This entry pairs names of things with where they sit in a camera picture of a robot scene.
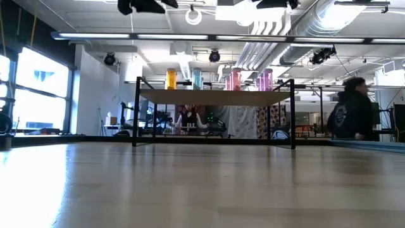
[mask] floor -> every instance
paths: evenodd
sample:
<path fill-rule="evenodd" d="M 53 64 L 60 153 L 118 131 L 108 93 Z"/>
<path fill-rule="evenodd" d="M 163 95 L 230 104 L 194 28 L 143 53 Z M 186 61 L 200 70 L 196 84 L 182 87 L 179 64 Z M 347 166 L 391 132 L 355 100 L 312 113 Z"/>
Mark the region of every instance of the floor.
<path fill-rule="evenodd" d="M 0 153 L 0 227 L 404 227 L 405 155 L 80 143 Z"/>

